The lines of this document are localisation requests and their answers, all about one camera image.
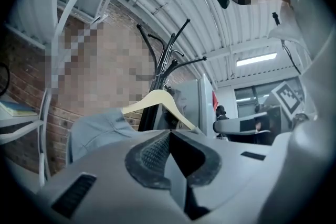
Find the window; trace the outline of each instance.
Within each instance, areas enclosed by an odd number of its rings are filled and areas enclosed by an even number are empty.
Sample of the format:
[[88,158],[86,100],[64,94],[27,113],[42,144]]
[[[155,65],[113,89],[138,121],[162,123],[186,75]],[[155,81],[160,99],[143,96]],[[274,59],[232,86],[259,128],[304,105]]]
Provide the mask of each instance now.
[[303,90],[299,79],[292,78],[288,80],[281,80],[257,86],[235,90],[236,102],[238,107],[238,116],[245,117],[255,114],[255,107],[258,104],[263,104],[270,92],[279,86],[283,81],[287,82],[293,91],[298,95],[301,101],[304,100]]

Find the black slot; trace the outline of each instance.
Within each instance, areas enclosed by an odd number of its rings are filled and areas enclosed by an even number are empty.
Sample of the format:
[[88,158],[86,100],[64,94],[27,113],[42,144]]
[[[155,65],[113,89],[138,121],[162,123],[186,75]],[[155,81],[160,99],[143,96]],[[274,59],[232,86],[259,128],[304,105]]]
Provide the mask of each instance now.
[[258,159],[260,161],[263,161],[266,157],[265,155],[260,155],[260,154],[247,152],[247,151],[241,153],[241,156],[249,157],[249,158],[252,158],[252,159]]
[[52,209],[70,218],[96,181],[92,175],[81,175],[52,205]]

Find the person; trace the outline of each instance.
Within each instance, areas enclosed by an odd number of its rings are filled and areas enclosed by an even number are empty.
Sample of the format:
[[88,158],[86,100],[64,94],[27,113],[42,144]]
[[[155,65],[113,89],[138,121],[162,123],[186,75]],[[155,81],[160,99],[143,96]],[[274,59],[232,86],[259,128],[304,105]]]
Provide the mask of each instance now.
[[[231,1],[238,5],[260,2],[260,0]],[[229,6],[229,0],[218,0],[218,2],[222,8]],[[332,71],[335,64],[331,58],[331,55],[335,55],[336,52],[335,17],[323,0],[282,0],[280,19],[281,24],[271,30],[268,37],[279,38],[295,45],[304,71],[301,82],[306,97],[305,113],[321,111],[325,109],[324,104],[328,104],[329,97],[336,100],[334,94],[336,82]],[[331,95],[321,94],[326,90]]]

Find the white wall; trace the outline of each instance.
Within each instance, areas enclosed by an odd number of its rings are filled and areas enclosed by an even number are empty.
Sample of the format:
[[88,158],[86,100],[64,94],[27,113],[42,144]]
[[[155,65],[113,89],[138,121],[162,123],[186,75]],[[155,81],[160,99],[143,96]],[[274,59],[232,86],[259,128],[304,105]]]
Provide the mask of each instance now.
[[225,108],[226,116],[230,119],[238,117],[238,109],[236,103],[235,90],[232,86],[225,86],[218,88],[215,91],[218,105],[222,105]]

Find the wooden hanger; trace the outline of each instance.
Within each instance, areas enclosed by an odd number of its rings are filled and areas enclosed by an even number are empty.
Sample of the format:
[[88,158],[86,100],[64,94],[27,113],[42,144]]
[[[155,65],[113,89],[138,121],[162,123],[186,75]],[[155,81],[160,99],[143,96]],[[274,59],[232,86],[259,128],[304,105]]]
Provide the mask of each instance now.
[[162,104],[170,113],[172,113],[180,122],[190,130],[196,127],[187,120],[177,109],[173,97],[164,90],[154,90],[147,94],[141,101],[132,104],[121,110],[122,114],[128,114],[137,110],[149,108],[150,106]]

